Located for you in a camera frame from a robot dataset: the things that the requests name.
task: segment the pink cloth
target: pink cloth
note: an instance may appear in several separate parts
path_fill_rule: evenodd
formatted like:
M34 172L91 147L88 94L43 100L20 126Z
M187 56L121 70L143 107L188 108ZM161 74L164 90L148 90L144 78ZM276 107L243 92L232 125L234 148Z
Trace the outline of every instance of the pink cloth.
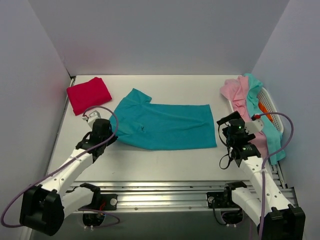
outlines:
M249 91L249 83L247 76L238 76L237 79L227 79L224 86L220 88L220 93L226 99L231 101L234 111L238 111L245 122L252 121L247 110L247 95ZM254 144L261 156L265 158L268 155L268 146L266 135L260 131L254 134L255 139L250 142Z

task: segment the black clamp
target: black clamp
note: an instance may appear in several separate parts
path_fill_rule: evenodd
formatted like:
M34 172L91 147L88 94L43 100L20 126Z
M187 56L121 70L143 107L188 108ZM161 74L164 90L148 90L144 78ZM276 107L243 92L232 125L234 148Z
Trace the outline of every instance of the black clamp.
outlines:
M111 137L112 134L112 125L110 121L107 119L99 118L94 121L92 131L88 132L83 137L83 139L75 146L75 149L88 150L107 140ZM88 153L92 154L93 162L95 162L97 158L104 153L106 147L110 144L113 144L117 140L117 138L118 137L114 135L107 143L90 150Z

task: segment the white plastic basket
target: white plastic basket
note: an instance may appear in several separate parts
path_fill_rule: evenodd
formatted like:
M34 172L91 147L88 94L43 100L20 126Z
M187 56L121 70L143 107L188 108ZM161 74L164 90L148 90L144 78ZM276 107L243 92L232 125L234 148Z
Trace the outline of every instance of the white plastic basket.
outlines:
M277 109L275 107L274 102L272 101L270 94L268 93L268 91L263 87L261 89L261 91L259 92L259 94L257 95L260 103L262 103L265 108L268 110L268 112L277 112ZM229 101L230 104L230 108L231 111L234 111L234 108L232 107L232 103L231 101ZM279 115L271 115L272 119L273 119L273 125L275 126L275 128L281 132L282 134L284 133L284 125L282 124L281 118Z

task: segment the teal shirt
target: teal shirt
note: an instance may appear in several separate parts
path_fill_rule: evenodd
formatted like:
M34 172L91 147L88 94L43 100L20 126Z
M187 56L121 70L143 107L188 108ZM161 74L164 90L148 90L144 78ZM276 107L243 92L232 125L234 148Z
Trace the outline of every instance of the teal shirt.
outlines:
M209 105L153 104L137 89L121 100L114 113L118 141L147 150L205 149L217 146ZM110 118L112 129L116 120Z
M263 112L260 110L258 103L258 93L260 93L263 84L258 79L256 79L252 74L246 73L245 77L248 76L248 83L249 83L249 91L248 95L246 96L246 107L250 117L255 114L262 114ZM272 154L278 149L281 148L281 140L282 140L282 133L279 132L273 123L268 119L267 116L261 117L264 123L264 127L262 132L266 136L266 143L268 147L268 153ZM283 159L286 156L284 150L278 152L277 154L270 157L270 162L272 165L277 164L277 161Z

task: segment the red cloth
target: red cloth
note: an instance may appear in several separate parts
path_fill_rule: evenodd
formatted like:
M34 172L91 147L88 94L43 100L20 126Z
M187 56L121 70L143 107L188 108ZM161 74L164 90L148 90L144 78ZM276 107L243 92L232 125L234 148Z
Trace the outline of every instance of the red cloth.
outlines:
M66 89L75 115L82 114L87 108L109 102L112 97L100 77Z

